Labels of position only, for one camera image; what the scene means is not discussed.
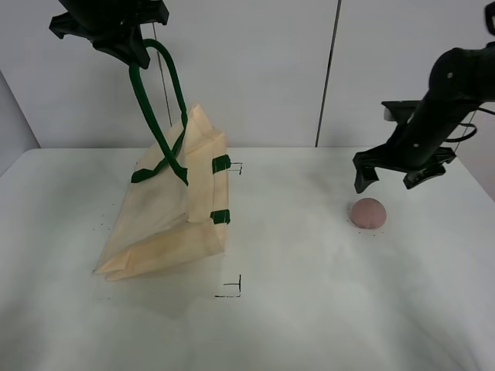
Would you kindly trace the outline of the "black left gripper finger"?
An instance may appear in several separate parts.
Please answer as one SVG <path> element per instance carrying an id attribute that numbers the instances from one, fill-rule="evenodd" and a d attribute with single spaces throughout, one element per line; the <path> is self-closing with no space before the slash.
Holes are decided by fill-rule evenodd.
<path id="1" fill-rule="evenodd" d="M 128 66 L 135 63 L 143 69 L 149 67 L 150 57 L 139 26 L 107 32 L 93 40 L 92 46 L 102 53 L 117 58 Z"/>

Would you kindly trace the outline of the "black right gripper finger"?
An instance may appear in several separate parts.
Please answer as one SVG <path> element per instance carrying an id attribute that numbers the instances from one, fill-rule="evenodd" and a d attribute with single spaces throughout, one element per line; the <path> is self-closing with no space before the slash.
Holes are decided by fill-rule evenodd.
<path id="1" fill-rule="evenodd" d="M 356 169 L 354 188 L 357 194 L 363 193 L 370 185 L 379 181 L 375 163 L 355 163 L 354 166 Z"/>
<path id="2" fill-rule="evenodd" d="M 435 177 L 442 176 L 446 173 L 446 169 L 442 164 L 434 164 L 428 167 L 408 172 L 403 179 L 406 189 L 413 189 L 425 181 Z"/>

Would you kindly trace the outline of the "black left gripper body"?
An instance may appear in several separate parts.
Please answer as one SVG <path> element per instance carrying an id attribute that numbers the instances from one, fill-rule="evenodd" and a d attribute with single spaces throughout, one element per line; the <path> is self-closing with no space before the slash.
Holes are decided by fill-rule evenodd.
<path id="1" fill-rule="evenodd" d="M 169 10 L 162 1 L 72 0 L 60 3 L 66 11 L 52 17 L 49 29 L 58 38 L 78 36 L 91 42 L 119 37 L 142 24 L 165 25 Z"/>

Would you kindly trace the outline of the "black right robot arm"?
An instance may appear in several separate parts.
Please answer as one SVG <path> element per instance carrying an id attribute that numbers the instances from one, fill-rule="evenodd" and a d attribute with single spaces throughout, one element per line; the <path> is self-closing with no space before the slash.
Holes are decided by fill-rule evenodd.
<path id="1" fill-rule="evenodd" d="M 403 172 L 407 189 L 444 175 L 444 165 L 456 158 L 449 144 L 477 133 L 476 126 L 464 118 L 493 100 L 493 43 L 482 49 L 453 48 L 443 53 L 421 100 L 383 102 L 384 119 L 397 126 L 384 144 L 353 157 L 356 192 L 378 181 L 377 168 Z"/>

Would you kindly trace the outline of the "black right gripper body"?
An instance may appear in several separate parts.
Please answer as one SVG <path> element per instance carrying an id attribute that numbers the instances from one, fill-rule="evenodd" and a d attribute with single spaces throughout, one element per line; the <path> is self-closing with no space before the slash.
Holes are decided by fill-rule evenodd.
<path id="1" fill-rule="evenodd" d="M 397 126 L 382 145 L 355 154 L 358 172 L 387 168 L 414 172 L 450 163 L 454 151 L 442 143 L 455 128 L 455 104 L 440 100 L 389 100 L 384 106 L 384 119 Z"/>

